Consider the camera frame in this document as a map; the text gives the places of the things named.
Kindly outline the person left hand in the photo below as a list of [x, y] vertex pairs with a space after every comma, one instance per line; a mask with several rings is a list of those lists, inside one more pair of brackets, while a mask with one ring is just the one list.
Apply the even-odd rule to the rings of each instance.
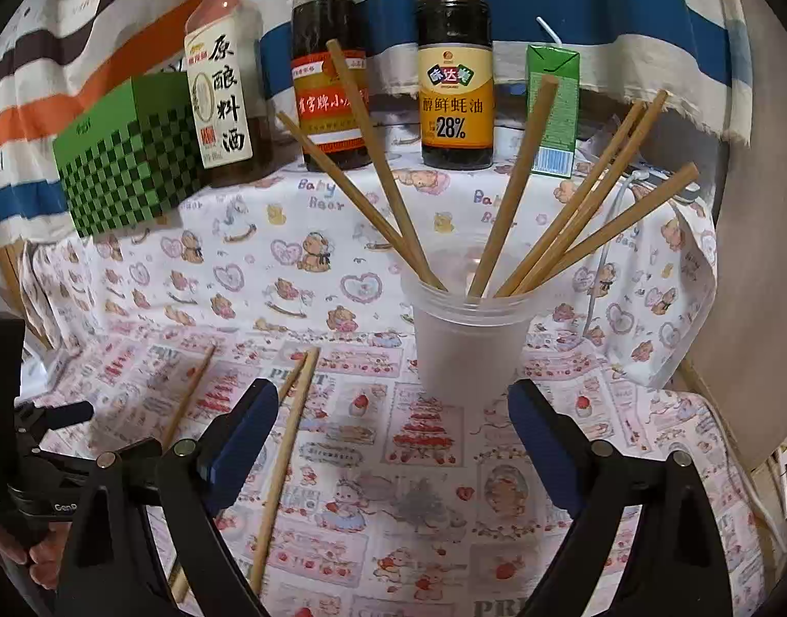
[[32, 562], [29, 568], [32, 581], [47, 591], [56, 591], [70, 528], [68, 522], [52, 522], [45, 538], [25, 550], [11, 533], [0, 527], [0, 554], [17, 566]]

